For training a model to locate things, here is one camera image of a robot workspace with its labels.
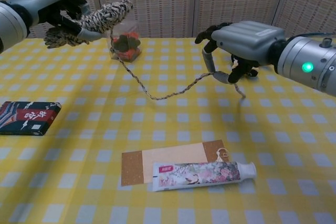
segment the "toothpaste tube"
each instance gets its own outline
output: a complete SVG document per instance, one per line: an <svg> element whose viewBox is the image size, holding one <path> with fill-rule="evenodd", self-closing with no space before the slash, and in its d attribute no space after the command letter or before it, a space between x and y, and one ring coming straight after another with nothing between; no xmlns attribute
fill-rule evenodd
<svg viewBox="0 0 336 224"><path fill-rule="evenodd" d="M239 183L257 176L253 163L154 163L153 191Z"/></svg>

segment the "table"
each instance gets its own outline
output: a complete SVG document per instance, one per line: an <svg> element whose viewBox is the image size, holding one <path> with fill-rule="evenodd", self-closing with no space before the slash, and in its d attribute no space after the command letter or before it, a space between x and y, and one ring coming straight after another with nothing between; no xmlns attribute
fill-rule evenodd
<svg viewBox="0 0 336 224"><path fill-rule="evenodd" d="M193 39L143 39L128 66L156 96L206 72ZM229 54L214 53L230 70ZM0 223L335 223L335 99L262 68L247 99L213 77L152 101L107 41L47 50L26 39L0 55L0 98L60 102L45 136L0 136ZM222 139L258 176L155 193L120 186L121 153Z"/></svg>

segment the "book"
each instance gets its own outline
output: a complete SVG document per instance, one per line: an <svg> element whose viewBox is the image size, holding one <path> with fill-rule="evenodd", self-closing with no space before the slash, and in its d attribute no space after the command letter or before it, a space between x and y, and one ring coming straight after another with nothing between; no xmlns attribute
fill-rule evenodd
<svg viewBox="0 0 336 224"><path fill-rule="evenodd" d="M58 102L6 101L0 107L0 134L45 135L61 108Z"/></svg>

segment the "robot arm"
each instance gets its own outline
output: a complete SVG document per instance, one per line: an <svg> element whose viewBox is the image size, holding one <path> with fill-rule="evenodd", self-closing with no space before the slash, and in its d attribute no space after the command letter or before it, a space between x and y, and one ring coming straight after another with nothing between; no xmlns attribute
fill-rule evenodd
<svg viewBox="0 0 336 224"><path fill-rule="evenodd" d="M196 44L209 40L202 54L217 80L233 84L252 67L273 65L277 74L336 97L336 48L331 38L322 43L304 35L286 40L285 31L279 27L252 21L223 24L211 26L195 40ZM238 59L238 66L229 75L215 69L212 52L217 47Z"/></svg>
<svg viewBox="0 0 336 224"><path fill-rule="evenodd" d="M0 1L0 54L25 39L30 28L50 23L76 37L93 41L102 34L88 31L61 15L64 10L72 19L90 13L86 0L7 0Z"/></svg>

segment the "rope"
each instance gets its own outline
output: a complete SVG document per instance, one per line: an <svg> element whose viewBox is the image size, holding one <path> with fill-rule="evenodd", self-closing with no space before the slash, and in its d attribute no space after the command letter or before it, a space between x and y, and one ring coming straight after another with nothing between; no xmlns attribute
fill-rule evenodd
<svg viewBox="0 0 336 224"><path fill-rule="evenodd" d="M129 0L122 0L120 2L115 2L108 5L103 5L103 8L97 10L94 13L89 15L82 15L80 20L73 20L89 31L96 31L99 33L105 33L110 31L111 38L111 52L114 52L113 48L113 28L115 25L122 22L126 15L133 9L133 4ZM68 44L70 46L77 46L82 43L86 43L87 45L90 43L89 41L78 39L76 36L61 30L59 27L52 27L47 30L46 37L44 39L45 45L48 49L57 48ZM212 76L216 72L203 73L200 77L196 78L191 84L189 84L185 89L180 92L173 92L171 94L165 95L163 97L154 97L152 96L143 83L139 80L139 78L125 65L124 61L117 57L117 60L122 64L125 70L138 82L141 86L143 92L152 100L164 100L175 95L183 94L187 90L189 90L193 85L198 83L200 80L207 76ZM242 96L244 99L246 96L242 93L237 84L234 84L235 90Z"/></svg>

